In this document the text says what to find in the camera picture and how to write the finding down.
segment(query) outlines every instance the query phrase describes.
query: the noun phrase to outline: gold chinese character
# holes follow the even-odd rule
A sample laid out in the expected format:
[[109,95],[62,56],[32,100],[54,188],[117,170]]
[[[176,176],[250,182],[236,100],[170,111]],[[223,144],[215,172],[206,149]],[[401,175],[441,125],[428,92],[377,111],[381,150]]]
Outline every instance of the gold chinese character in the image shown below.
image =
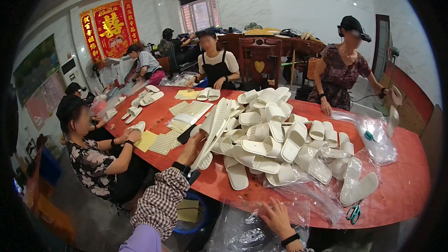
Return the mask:
[[104,16],[103,28],[105,32],[100,34],[101,37],[106,36],[107,38],[111,38],[113,35],[117,35],[121,33],[121,28],[125,25],[125,23],[120,23],[115,12],[111,13],[111,16]]

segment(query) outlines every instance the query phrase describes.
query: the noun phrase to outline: black apron dress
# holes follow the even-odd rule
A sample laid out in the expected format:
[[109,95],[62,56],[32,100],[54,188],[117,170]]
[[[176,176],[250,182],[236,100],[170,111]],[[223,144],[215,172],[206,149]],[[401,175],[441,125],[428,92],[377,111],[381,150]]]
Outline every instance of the black apron dress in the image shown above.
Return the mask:
[[[222,61],[215,65],[205,63],[205,57],[204,57],[205,53],[202,54],[202,62],[203,62],[202,68],[204,69],[205,74],[207,75],[208,87],[210,88],[212,88],[215,85],[216,81],[219,78],[232,75],[230,70],[227,68],[227,64],[224,61],[226,52],[227,51],[224,51],[223,53]],[[232,81],[227,82],[224,81],[223,85],[221,86],[221,89],[236,90],[237,88],[235,87],[235,84],[232,83]]]

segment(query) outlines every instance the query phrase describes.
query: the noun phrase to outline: red banner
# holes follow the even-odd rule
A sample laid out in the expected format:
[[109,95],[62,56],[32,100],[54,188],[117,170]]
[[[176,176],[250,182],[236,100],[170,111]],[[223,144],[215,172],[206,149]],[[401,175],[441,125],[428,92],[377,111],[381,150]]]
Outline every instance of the red banner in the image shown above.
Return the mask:
[[82,32],[84,33],[84,39],[86,39],[87,49],[90,53],[90,57],[94,62],[100,62],[103,60],[103,55],[99,50],[98,41],[93,30],[93,21],[90,16],[90,10],[84,11],[79,14],[82,25]]
[[125,6],[126,24],[129,27],[129,34],[131,36],[131,41],[132,44],[135,44],[140,41],[140,37],[138,36],[137,25],[135,23],[132,0],[123,0],[123,5]]
[[92,11],[104,56],[121,58],[131,45],[121,1],[98,6]]

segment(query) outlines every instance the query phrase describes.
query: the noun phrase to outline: heart-shaped carving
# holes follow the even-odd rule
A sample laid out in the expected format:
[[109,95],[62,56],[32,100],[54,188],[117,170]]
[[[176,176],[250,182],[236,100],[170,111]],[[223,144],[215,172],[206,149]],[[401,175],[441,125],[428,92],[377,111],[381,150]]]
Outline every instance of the heart-shaped carving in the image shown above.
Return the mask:
[[264,62],[256,61],[256,62],[254,62],[254,67],[258,73],[261,73],[261,71],[263,71],[263,69],[264,69]]

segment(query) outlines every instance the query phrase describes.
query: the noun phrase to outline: red table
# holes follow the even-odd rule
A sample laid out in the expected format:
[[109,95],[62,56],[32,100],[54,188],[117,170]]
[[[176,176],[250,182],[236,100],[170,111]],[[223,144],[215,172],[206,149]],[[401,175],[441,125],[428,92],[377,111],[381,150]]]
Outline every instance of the red table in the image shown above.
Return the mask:
[[[166,123],[173,118],[173,115],[168,108],[182,102],[174,98],[180,89],[185,88],[160,87],[165,96],[155,103],[143,107],[140,115],[126,125],[125,121],[121,120],[121,117],[126,113],[126,109],[130,107],[131,101],[137,97],[137,94],[127,97],[124,102],[117,105],[118,114],[106,124],[107,130],[115,137],[119,137],[126,127],[144,120],[146,122],[146,130],[155,134],[169,132],[170,129],[166,127]],[[236,99],[241,93],[238,91],[221,90],[221,97]],[[332,120],[320,111],[319,105],[314,103],[297,100],[289,100],[288,103],[294,107],[294,114],[307,117],[310,120],[330,121],[334,130],[347,133],[354,144],[355,153],[364,148],[364,144],[353,124]],[[203,116],[198,123],[202,123],[204,119],[205,117]],[[112,124],[115,124],[115,128],[110,130],[109,128]],[[429,195],[431,183],[426,156],[420,139],[417,134],[398,127],[392,137],[392,142],[398,150],[398,160],[381,167],[381,180],[378,189],[363,200],[361,204],[362,215],[359,222],[356,225],[351,225],[343,216],[336,225],[332,225],[330,221],[311,211],[311,227],[336,229],[380,227],[406,220],[421,213]],[[143,153],[137,148],[134,149],[134,152],[162,171],[172,165],[182,152],[182,149],[183,146],[181,145],[171,150],[166,156],[149,150]],[[282,201],[288,201],[284,196],[271,188],[264,188],[263,184],[249,171],[247,171],[247,175],[249,177],[249,187],[242,191],[233,190],[224,168],[223,156],[214,156],[209,168],[201,171],[201,175],[192,185],[192,188],[242,210],[245,209],[242,200],[268,201],[269,197],[272,196]]]

